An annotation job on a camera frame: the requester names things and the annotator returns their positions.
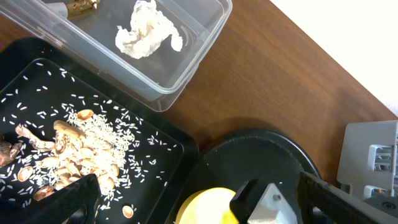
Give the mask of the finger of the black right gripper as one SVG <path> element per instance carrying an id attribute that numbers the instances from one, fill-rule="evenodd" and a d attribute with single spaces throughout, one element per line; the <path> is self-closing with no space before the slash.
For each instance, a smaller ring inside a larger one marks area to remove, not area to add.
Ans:
<path id="1" fill-rule="evenodd" d="M 229 203 L 233 215 L 239 223 L 246 224 L 259 200 L 259 180 L 249 180 L 243 183 Z"/>

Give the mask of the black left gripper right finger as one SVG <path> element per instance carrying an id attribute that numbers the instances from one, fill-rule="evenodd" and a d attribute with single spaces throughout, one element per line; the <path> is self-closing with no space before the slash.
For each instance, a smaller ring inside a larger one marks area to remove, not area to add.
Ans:
<path id="1" fill-rule="evenodd" d="M 360 200 L 308 172 L 300 173 L 297 200 L 304 223 L 397 224 L 397 197 Z"/>

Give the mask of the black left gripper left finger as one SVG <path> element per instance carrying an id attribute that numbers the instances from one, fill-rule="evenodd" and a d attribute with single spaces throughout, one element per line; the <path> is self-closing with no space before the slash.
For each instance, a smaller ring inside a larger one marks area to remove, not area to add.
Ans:
<path id="1" fill-rule="evenodd" d="M 95 222 L 100 195 L 96 176 L 89 174 L 28 208 L 2 199 L 1 224 L 92 224 Z"/>

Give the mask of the white tissue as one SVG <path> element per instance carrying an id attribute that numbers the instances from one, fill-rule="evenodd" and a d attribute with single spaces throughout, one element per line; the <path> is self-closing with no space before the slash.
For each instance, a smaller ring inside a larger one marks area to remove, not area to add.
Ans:
<path id="1" fill-rule="evenodd" d="M 173 22 L 157 10 L 154 0 L 137 1 L 130 20 L 131 29 L 117 26 L 115 45 L 121 51 L 134 59 L 148 57 L 153 54 L 161 43 L 171 38 L 171 48 L 179 52 L 183 46 L 183 38 Z"/>

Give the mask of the gold candy wrapper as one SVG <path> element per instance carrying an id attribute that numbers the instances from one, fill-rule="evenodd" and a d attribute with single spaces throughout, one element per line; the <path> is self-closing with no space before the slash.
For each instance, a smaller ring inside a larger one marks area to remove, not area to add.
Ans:
<path id="1" fill-rule="evenodd" d="M 73 0 L 72 2 L 47 3 L 46 6 L 53 12 L 71 20 L 94 13 L 99 2 L 100 0 Z"/>

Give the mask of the yellow bowl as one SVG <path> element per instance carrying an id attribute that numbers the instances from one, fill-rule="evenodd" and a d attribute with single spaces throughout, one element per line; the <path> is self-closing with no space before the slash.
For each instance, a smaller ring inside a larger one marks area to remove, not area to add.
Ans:
<path id="1" fill-rule="evenodd" d="M 233 190 L 215 187 L 198 191 L 189 196 L 178 210 L 176 224 L 238 224 L 229 207 Z"/>

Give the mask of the food scraps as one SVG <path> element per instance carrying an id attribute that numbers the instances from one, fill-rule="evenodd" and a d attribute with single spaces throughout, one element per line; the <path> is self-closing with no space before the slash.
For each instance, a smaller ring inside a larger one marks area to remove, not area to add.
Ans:
<path id="1" fill-rule="evenodd" d="M 17 141 L 2 142 L 1 199 L 26 208 L 93 174 L 102 200 L 98 209 L 109 210 L 132 184 L 130 152 L 140 142 L 129 118 L 123 114 L 110 122 L 105 113 L 71 111 L 51 124 L 51 140 L 45 139 L 43 126 L 21 123 L 16 115 L 3 119 Z"/>

